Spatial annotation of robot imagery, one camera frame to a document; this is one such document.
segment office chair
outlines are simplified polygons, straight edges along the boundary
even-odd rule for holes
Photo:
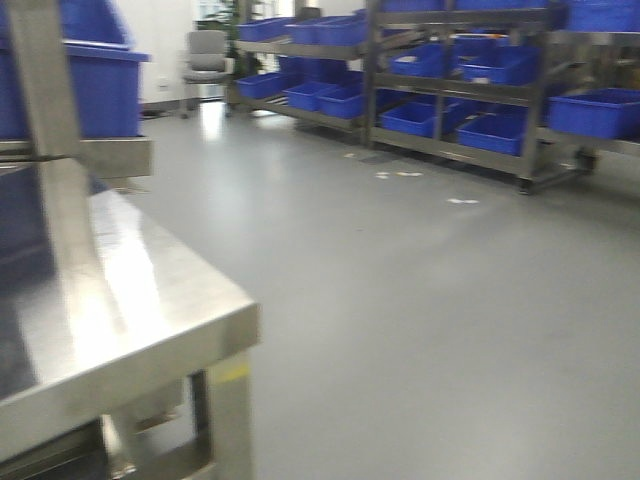
[[[225,58],[227,35],[220,30],[202,30],[187,34],[188,54],[182,74],[184,97],[180,99],[180,116],[189,118],[187,101],[191,85],[229,84],[235,62]]]

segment blue plastic bin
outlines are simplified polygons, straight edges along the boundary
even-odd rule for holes
[[[458,143],[519,156],[522,153],[525,127],[525,117],[485,115],[458,129]]]
[[[527,107],[518,107],[517,105],[493,104],[486,109],[487,113],[503,116],[526,117],[529,109]]]
[[[280,67],[280,72],[282,73],[304,73],[302,65],[303,62],[303,57],[285,57],[282,55],[278,56],[278,66]]]
[[[415,57],[415,61],[402,61]],[[444,50],[440,44],[421,45],[393,57],[389,64],[392,73],[414,77],[444,76]]]
[[[422,10],[444,10],[444,0],[384,0],[383,12],[419,12]]]
[[[287,25],[293,21],[292,17],[265,18],[238,25],[240,40],[259,42],[279,37],[287,33]]]
[[[302,73],[306,80],[342,83],[348,72],[347,62],[327,58],[302,59]]]
[[[572,0],[569,30],[634,32],[640,27],[638,0]]]
[[[497,39],[488,35],[456,35],[453,52],[460,57],[477,57],[497,46]]]
[[[318,97],[320,111],[332,117],[351,119],[364,113],[362,85],[336,88]]]
[[[140,63],[149,57],[113,49],[67,46],[84,137],[134,137],[139,132]],[[0,138],[29,136],[13,57],[0,40]]]
[[[292,75],[286,73],[263,73],[236,80],[240,93],[249,98],[266,98],[291,86]]]
[[[341,85],[351,85],[354,83],[363,83],[364,82],[364,72],[359,70],[349,70],[345,72],[342,76]]]
[[[539,49],[498,47],[462,65],[467,81],[525,85],[538,76]]]
[[[457,0],[456,10],[502,10],[511,8],[542,8],[548,0]]]
[[[0,175],[0,257],[46,244],[47,228],[35,168]]]
[[[358,45],[367,37],[367,22],[358,17],[345,17],[316,25],[320,45],[347,47]]]
[[[409,92],[401,90],[391,90],[388,88],[379,88],[376,91],[376,105],[378,108],[385,107],[392,103],[397,103],[411,95]]]
[[[291,41],[302,45],[318,45],[318,27],[325,23],[331,23],[336,20],[351,18],[345,16],[331,16],[321,18],[310,18],[300,23],[291,23],[287,25],[287,33],[291,35]]]
[[[468,107],[462,102],[454,102],[447,107],[442,121],[444,135],[455,130],[456,126],[469,116]],[[382,128],[433,137],[436,127],[436,108],[434,105],[410,102],[380,115]]]
[[[609,139],[640,137],[640,91],[605,88],[550,100],[553,130]]]
[[[64,38],[109,44],[129,49],[133,39],[110,0],[58,0]],[[0,36],[6,37],[8,21],[4,1],[0,1]]]
[[[324,82],[306,82],[285,90],[290,107],[315,112],[320,109],[321,96],[335,90],[337,85]]]

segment metal shelf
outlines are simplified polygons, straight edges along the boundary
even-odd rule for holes
[[[416,93],[442,93],[446,96],[469,98],[486,102],[529,106],[534,98],[534,89],[529,86],[491,85],[447,80],[442,78],[411,77],[392,73],[375,76],[377,87],[395,87]]]
[[[362,127],[363,117],[357,117],[346,120],[338,117],[331,117],[319,112],[310,112],[287,105],[287,98],[283,95],[277,95],[266,99],[254,99],[242,97],[241,103],[248,105],[255,110],[267,110],[274,113],[280,113],[288,117],[306,120],[316,123],[324,127],[335,128],[345,132],[353,132]]]
[[[300,45],[291,43],[291,37],[277,37],[266,42],[245,42],[236,40],[236,47],[247,53],[273,53],[295,55],[297,57],[327,58],[333,60],[357,60],[365,53],[366,43],[350,47],[332,45]]]
[[[146,137],[85,139],[78,160],[99,178],[149,176],[152,146]],[[36,160],[30,141],[0,140],[0,163]]]
[[[420,32],[410,31],[386,37],[382,41],[382,49],[389,50],[421,38]],[[291,43],[291,37],[284,35],[265,42],[235,41],[236,48],[247,53],[273,53],[276,55],[292,55],[296,57],[314,57],[333,60],[357,60],[367,52],[367,43],[350,47],[332,45],[301,45]]]
[[[608,140],[584,135],[574,135],[572,133],[556,132],[555,130],[545,127],[538,128],[538,138],[552,143],[568,143],[593,148],[595,150],[640,157],[640,140]]]
[[[457,143],[434,140],[432,138],[419,137],[417,135],[409,135],[384,128],[372,128],[371,140],[448,158],[450,160],[469,163],[471,165],[500,170],[514,175],[522,171],[522,157],[467,147]]]
[[[604,47],[640,47],[640,33],[571,32],[558,30],[547,34],[551,45],[593,45]]]
[[[377,23],[391,28],[421,25],[454,27],[518,27],[528,25],[544,30],[566,10],[564,8],[530,8],[508,10],[453,10],[378,13]]]

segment gray floor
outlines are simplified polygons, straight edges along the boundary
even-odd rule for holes
[[[257,480],[640,478],[637,162],[528,198],[216,104],[145,133],[133,201],[264,306]]]

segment caster wheel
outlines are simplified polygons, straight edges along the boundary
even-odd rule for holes
[[[576,170],[584,175],[592,175],[598,163],[598,156],[592,151],[580,149],[574,155],[576,160]]]
[[[526,178],[519,178],[517,184],[520,195],[531,195],[533,193],[533,181]]]

